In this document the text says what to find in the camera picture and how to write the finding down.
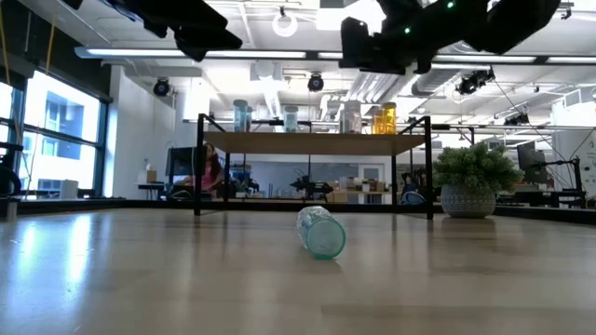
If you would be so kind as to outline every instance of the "fluorescent light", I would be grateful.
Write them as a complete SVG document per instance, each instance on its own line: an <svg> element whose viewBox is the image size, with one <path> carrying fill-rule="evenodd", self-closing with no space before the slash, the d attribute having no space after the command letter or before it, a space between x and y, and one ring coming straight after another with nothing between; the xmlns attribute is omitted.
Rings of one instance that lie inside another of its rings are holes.
<svg viewBox="0 0 596 335"><path fill-rule="evenodd" d="M340 60L344 54L341 52L319 52L318 57L323 60Z"/></svg>
<svg viewBox="0 0 596 335"><path fill-rule="evenodd" d="M437 55L436 61L460 61L460 62L478 62L478 63L531 63L536 57L531 56L494 56L494 55Z"/></svg>
<svg viewBox="0 0 596 335"><path fill-rule="evenodd" d="M596 57L550 57L547 63L596 63Z"/></svg>
<svg viewBox="0 0 596 335"><path fill-rule="evenodd" d="M226 50L209 51L207 58L243 58L243 59L305 59L304 51L258 51L258 50Z"/></svg>
<svg viewBox="0 0 596 335"><path fill-rule="evenodd" d="M74 52L84 59L102 58L185 58L178 49L150 48L86 48L76 47ZM261 51L261 50L223 50L209 51L206 58L229 59L305 59L304 51Z"/></svg>
<svg viewBox="0 0 596 335"><path fill-rule="evenodd" d="M490 70L490 65L432 63L433 70Z"/></svg>
<svg viewBox="0 0 596 335"><path fill-rule="evenodd" d="M186 57L180 50L174 49L88 48L87 53L102 57Z"/></svg>

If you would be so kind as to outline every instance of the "plastic bottle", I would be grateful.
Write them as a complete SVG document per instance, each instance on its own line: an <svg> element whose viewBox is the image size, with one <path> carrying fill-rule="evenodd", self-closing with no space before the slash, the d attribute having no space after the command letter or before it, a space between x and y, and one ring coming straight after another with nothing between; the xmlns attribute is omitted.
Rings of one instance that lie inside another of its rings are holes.
<svg viewBox="0 0 596 335"><path fill-rule="evenodd" d="M284 108L283 124L286 132L298 131L298 107L286 106Z"/></svg>
<svg viewBox="0 0 596 335"><path fill-rule="evenodd" d="M316 259L330 260L344 250L344 227L321 206L303 208L296 219L296 230L303 246Z"/></svg>
<svg viewBox="0 0 596 335"><path fill-rule="evenodd" d="M234 132L246 131L249 104L245 100L234 100Z"/></svg>

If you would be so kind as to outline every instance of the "yellow container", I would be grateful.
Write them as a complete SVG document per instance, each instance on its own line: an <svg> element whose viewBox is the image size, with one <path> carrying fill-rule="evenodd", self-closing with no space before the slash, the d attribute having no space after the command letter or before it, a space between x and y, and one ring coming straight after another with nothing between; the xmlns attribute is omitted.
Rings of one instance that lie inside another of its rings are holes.
<svg viewBox="0 0 596 335"><path fill-rule="evenodd" d="M387 102L378 114L372 117L372 134L396 134L397 105L395 102Z"/></svg>

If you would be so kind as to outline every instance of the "potted plant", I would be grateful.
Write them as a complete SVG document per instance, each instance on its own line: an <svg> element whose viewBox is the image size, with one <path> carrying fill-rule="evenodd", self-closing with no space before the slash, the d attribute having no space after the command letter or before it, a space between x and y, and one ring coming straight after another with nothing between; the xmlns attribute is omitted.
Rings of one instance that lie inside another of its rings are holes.
<svg viewBox="0 0 596 335"><path fill-rule="evenodd" d="M444 149L433 164L443 211L454 218L493 214L495 194L513 191L523 177L504 153L504 147L489 151L483 142L470 148Z"/></svg>

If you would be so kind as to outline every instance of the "glass jar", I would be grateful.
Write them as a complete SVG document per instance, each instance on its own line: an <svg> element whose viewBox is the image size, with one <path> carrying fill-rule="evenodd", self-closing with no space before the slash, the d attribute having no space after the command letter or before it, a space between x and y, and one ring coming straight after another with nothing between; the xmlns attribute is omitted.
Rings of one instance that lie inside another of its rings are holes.
<svg viewBox="0 0 596 335"><path fill-rule="evenodd" d="M298 131L298 107L286 106L283 109L283 125L287 133Z"/></svg>
<svg viewBox="0 0 596 335"><path fill-rule="evenodd" d="M245 100L234 100L234 132L247 131L249 104Z"/></svg>
<svg viewBox="0 0 596 335"><path fill-rule="evenodd" d="M339 132L342 134L359 134L362 132L360 101L351 100L344 103Z"/></svg>
<svg viewBox="0 0 596 335"><path fill-rule="evenodd" d="M379 111L379 114L373 117L373 134L396 134L396 108L395 102L386 102Z"/></svg>

